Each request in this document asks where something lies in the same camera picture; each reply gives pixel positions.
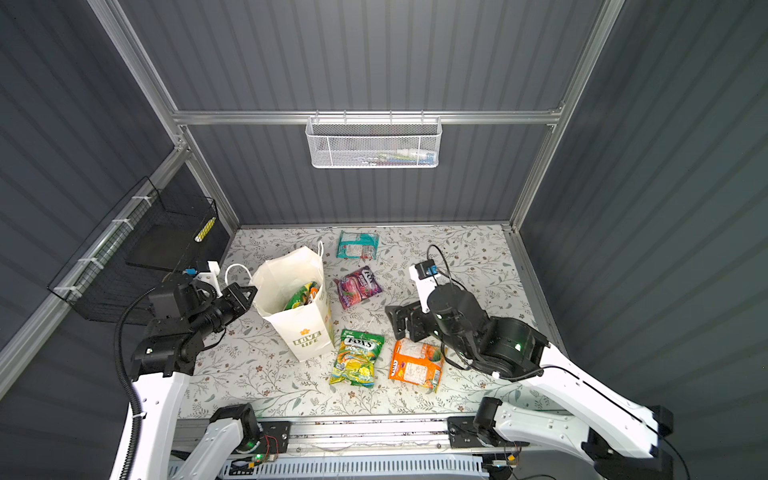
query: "metal bracket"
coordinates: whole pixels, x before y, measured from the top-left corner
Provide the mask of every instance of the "metal bracket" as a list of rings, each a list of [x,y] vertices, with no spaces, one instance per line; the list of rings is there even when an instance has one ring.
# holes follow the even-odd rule
[[[478,439],[477,431],[472,424],[474,421],[474,415],[447,418],[448,435],[452,449],[481,449],[487,446]]]
[[[533,200],[536,197],[538,188],[544,180],[552,159],[558,151],[563,135],[571,122],[571,118],[576,110],[579,100],[589,82],[594,66],[598,62],[600,53],[603,51],[611,29],[616,23],[616,19],[624,6],[624,0],[605,0],[600,14],[592,27],[587,44],[581,53],[574,74],[565,91],[561,107],[558,112],[558,122],[548,133],[544,142],[536,155],[536,160],[531,166],[528,178],[525,179],[523,190],[518,197],[518,202],[510,216],[510,223],[521,226],[525,222],[525,216],[528,215]]]
[[[277,440],[277,453],[288,452],[288,441],[290,440],[290,422],[259,422],[261,424],[261,430],[263,437],[270,436]],[[272,439],[269,439],[271,445],[274,445]],[[256,453],[266,453],[266,443],[259,444]],[[270,449],[270,454],[274,453],[274,449]]]

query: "green candy bag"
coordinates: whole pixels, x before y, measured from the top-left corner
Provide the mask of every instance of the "green candy bag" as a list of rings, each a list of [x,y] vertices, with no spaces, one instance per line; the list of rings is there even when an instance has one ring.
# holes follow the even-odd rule
[[[341,347],[331,370],[330,383],[349,380],[355,386],[373,388],[373,363],[379,358],[384,337],[344,329]]]
[[[311,303],[317,295],[317,282],[309,282],[306,285],[302,285],[299,291],[293,294],[292,297],[286,303],[286,307],[283,310],[292,310],[307,303]]]

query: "bag handle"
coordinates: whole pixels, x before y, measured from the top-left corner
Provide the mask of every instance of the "bag handle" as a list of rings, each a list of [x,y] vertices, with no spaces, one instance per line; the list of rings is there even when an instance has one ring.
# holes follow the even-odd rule
[[[249,280],[249,282],[250,282],[250,281],[253,279],[253,277],[252,277],[252,276],[251,276],[251,274],[250,274],[250,270],[248,270],[248,267],[247,267],[247,266],[243,265],[242,263],[233,263],[232,265],[229,265],[229,266],[227,267],[227,269],[224,271],[224,285],[225,285],[225,286],[228,286],[228,285],[230,284],[229,280],[227,279],[227,275],[229,274],[229,272],[230,272],[230,270],[231,270],[231,268],[232,268],[233,266],[241,266],[241,267],[243,267],[243,269],[245,270],[245,273],[247,273],[247,274],[248,274],[248,280]]]

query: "gray wall panel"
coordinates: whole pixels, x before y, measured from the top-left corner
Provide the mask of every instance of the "gray wall panel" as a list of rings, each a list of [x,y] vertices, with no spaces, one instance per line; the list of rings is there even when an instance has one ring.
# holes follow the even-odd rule
[[[628,2],[521,232],[571,358],[670,408],[694,478],[768,449],[767,15]]]
[[[544,125],[446,126],[440,165],[317,169],[300,126],[193,126],[245,224],[508,220]]]
[[[598,0],[124,2],[185,110],[545,110]]]
[[[171,144],[86,3],[2,2],[0,32],[5,345]]]
[[[173,145],[85,1],[0,2],[0,110],[4,346]],[[11,387],[0,402],[3,478],[108,476],[127,405],[113,332],[68,314]],[[127,328],[128,351],[140,333]]]

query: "teal candy bag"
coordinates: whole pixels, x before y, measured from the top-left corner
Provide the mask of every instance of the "teal candy bag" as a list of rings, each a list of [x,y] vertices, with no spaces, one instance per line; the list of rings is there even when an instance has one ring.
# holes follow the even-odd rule
[[[378,248],[379,235],[377,233],[342,232],[339,237],[339,249],[336,251],[336,258],[375,260]]]

